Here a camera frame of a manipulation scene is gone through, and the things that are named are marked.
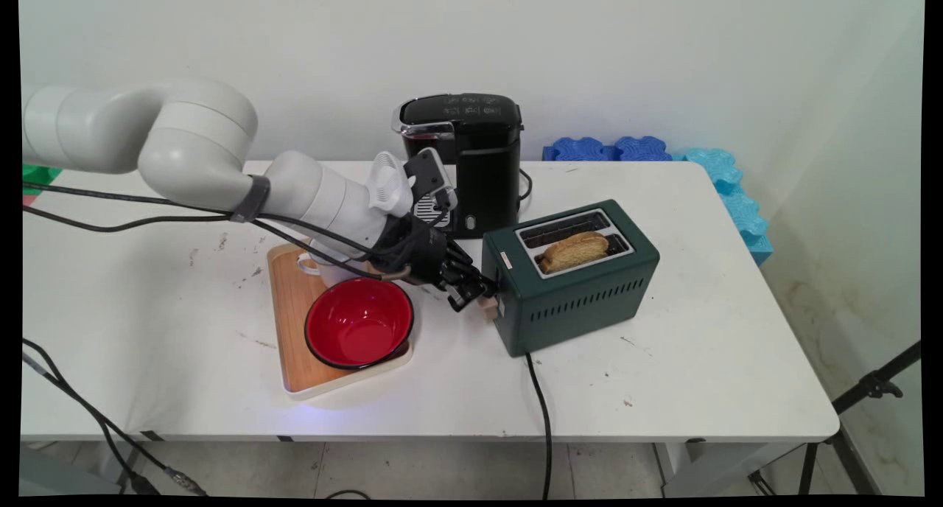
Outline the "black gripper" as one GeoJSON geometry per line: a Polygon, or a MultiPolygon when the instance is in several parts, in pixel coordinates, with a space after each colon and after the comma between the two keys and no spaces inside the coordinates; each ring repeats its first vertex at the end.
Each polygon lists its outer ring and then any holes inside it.
{"type": "Polygon", "coordinates": [[[402,282],[444,287],[449,305],[463,311],[478,298],[494,298],[497,282],[483,275],[454,239],[412,215],[388,216],[378,239],[378,271],[402,282]]]}

